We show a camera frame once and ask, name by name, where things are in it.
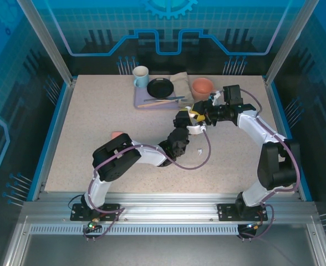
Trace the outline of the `steel fork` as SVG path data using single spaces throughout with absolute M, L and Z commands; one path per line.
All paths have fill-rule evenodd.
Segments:
M 180 98 L 180 99 L 148 99 L 147 101 L 149 102 L 179 102 L 179 101 L 188 101 L 187 99 L 183 99 L 183 98 Z

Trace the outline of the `beige folded cloth napkin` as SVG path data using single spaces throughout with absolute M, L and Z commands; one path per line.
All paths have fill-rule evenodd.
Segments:
M 183 96 L 182 100 L 179 100 L 178 106 L 185 108 L 186 106 L 192 106 L 194 98 L 189 85 L 189 79 L 186 72 L 180 72 L 170 76 L 170 81 L 174 86 L 175 96 Z

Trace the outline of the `black round plate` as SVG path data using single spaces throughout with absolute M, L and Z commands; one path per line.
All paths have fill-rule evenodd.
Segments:
M 173 83 L 166 78 L 156 78 L 147 85 L 147 93 L 153 98 L 167 98 L 174 92 Z

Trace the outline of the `lavender plastic tray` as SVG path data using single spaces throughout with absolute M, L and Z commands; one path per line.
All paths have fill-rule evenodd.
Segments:
M 134 107 L 138 110 L 159 110 L 159 109 L 177 110 L 180 108 L 178 106 L 178 103 L 163 104 L 158 106 L 151 106 L 148 108 L 137 108 L 138 105 L 154 103 L 154 102 L 144 102 L 145 99 L 154 99 L 154 98 L 147 93 L 147 88 L 135 88 Z

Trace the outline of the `light blue mug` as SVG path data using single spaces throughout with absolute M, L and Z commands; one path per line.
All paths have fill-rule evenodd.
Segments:
M 133 85 L 137 88 L 145 88 L 149 83 L 149 70 L 145 66 L 137 66 L 133 69 Z

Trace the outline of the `blue table edge strip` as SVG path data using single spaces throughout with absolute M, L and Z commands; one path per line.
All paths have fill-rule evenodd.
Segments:
M 46 138 L 45 138 L 45 142 L 44 142 L 42 151 L 40 153 L 39 161 L 38 161 L 37 167 L 35 169 L 32 184 L 31 184 L 29 192 L 28 192 L 27 201 L 34 201 L 37 198 L 36 189 L 37 189 L 38 185 L 41 184 L 41 182 L 40 182 L 41 171 L 42 171 L 44 163 L 45 163 L 45 158 L 46 158 L 46 155 L 47 155 L 48 150 L 49 150 L 50 141 L 51 141 L 52 136 L 53 136 L 55 124 L 57 122 L 59 112 L 60 112 L 60 108 L 61 108 L 61 105 L 63 103 L 65 93 L 67 92 L 67 88 L 68 88 L 68 85 L 66 83 L 63 83 L 63 86 L 62 86 L 60 94 L 59 94 L 58 101 L 56 103 L 56 106 L 55 106 L 55 109 L 54 109 L 54 112 L 53 112 L 52 119 L 51 119 L 51 122 L 50 122 L 50 125 L 49 125 L 49 129 L 48 129 L 48 132 L 47 132 L 47 135 L 46 135 Z
M 288 125 L 288 122 L 287 122 L 286 113 L 285 113 L 284 107 L 282 105 L 279 93 L 277 91 L 277 88 L 276 88 L 274 82 L 271 83 L 271 90 L 272 90 L 273 96 L 274 96 L 275 101 L 276 101 L 277 109 L 278 109 L 278 111 L 280 113 L 280 116 L 281 116 L 281 121 L 282 121 L 283 128 L 285 130 L 286 136 L 289 139 L 292 139 L 293 136 L 292 136 L 291 129 L 290 129 L 290 127 Z M 310 190 L 309 190 L 307 180 L 305 178 L 301 163 L 299 163 L 298 166 L 299 166 L 299 169 L 300 169 L 300 185 L 299 185 L 300 197 L 301 197 L 301 199 L 303 201 L 311 202 L 313 199 L 312 199 L 312 196 L 310 194 Z

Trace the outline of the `small connector board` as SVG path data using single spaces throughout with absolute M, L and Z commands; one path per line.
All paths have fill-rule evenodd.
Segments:
M 239 224 L 238 225 L 238 236 L 240 238 L 254 238 L 257 234 L 259 227 L 263 225 L 263 222 L 253 222 L 250 224 Z
M 102 226 L 99 224 L 99 222 L 100 222 L 100 219 L 98 219 L 98 218 L 95 218 L 92 221 L 90 221 L 88 223 L 88 225 L 83 230 L 84 234 L 97 232 L 99 229 L 101 229 Z

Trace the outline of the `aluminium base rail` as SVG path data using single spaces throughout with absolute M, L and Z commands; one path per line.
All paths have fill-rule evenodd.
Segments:
M 69 192 L 41 193 L 39 200 L 25 202 L 18 223 L 70 223 Z M 218 223 L 217 205 L 234 204 L 235 193 L 108 193 L 106 203 L 125 210 L 119 222 L 132 224 Z M 319 221 L 314 202 L 295 194 L 280 193 L 267 201 L 274 208 L 276 224 L 309 224 Z

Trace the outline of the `aluminium frame post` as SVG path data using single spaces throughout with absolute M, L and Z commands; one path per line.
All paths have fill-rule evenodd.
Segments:
M 266 74 L 264 81 L 267 86 L 270 86 L 271 83 L 274 81 L 276 75 L 278 74 L 282 65 L 286 61 L 287 56 L 289 55 L 296 41 L 300 37 L 302 30 L 307 24 L 318 2 L 319 0 L 304 0 L 304 5 L 302 5 L 293 25 L 290 28 L 290 31 L 288 32 L 284 42 L 282 43 L 276 57 L 274 58 Z
M 45 23 L 43 22 L 32 0 L 17 0 L 17 3 L 27 17 L 58 73 L 67 85 L 72 86 L 72 74 L 70 73 L 62 55 L 60 54 L 60 51 L 58 50 L 50 32 L 45 26 Z

